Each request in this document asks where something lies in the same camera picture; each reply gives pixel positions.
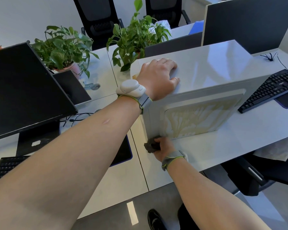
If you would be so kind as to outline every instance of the black keyboard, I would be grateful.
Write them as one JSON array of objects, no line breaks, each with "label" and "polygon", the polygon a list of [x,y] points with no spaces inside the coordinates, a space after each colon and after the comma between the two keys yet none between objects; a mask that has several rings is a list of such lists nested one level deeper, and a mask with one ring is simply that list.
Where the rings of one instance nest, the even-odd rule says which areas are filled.
[{"label": "black keyboard", "polygon": [[14,169],[17,165],[19,165],[28,157],[29,156],[2,157],[0,159],[0,178],[2,178],[4,175]]},{"label": "black keyboard", "polygon": [[242,114],[270,100],[288,93],[288,70],[271,75],[250,98],[238,109]]}]

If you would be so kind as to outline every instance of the person's right hand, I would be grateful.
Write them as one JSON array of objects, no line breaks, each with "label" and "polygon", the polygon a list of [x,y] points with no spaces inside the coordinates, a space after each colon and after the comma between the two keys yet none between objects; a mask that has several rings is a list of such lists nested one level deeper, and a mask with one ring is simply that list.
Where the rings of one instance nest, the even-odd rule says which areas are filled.
[{"label": "person's right hand", "polygon": [[163,159],[170,154],[171,152],[176,151],[174,144],[167,137],[161,137],[155,139],[157,143],[160,143],[161,150],[154,152],[155,157],[158,161],[162,162]]},{"label": "person's right hand", "polygon": [[165,58],[142,65],[137,81],[146,88],[145,93],[151,100],[163,99],[174,91],[180,79],[178,77],[169,79],[169,72],[173,68],[177,68],[177,63]]}]

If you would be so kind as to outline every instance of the floor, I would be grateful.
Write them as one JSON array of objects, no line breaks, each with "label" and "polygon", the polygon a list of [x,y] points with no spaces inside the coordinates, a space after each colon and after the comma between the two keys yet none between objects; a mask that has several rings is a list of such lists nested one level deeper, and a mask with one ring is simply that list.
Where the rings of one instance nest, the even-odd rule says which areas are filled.
[{"label": "floor", "polygon": [[[257,197],[236,195],[272,230],[288,230],[288,185],[275,183]],[[182,204],[175,185],[169,184],[77,220],[72,230],[149,230],[147,212],[154,208],[168,230],[179,230],[177,210]]]}]

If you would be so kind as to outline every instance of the white wrist tracker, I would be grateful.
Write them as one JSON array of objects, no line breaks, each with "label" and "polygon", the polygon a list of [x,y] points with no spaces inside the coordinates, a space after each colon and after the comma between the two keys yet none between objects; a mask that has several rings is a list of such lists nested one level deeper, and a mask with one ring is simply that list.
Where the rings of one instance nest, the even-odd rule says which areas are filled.
[{"label": "white wrist tracker", "polygon": [[129,96],[137,100],[142,109],[142,113],[145,112],[150,104],[153,102],[145,93],[146,88],[138,83],[137,80],[129,79],[123,81],[123,83],[117,87],[116,93],[118,96]]}]

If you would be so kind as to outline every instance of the shoe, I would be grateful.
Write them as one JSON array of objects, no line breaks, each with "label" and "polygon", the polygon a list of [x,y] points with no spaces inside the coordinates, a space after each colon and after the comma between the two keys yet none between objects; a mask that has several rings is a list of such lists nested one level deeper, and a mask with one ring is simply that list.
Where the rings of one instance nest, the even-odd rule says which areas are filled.
[{"label": "shoe", "polygon": [[160,214],[155,209],[149,210],[147,219],[151,230],[167,230]]}]

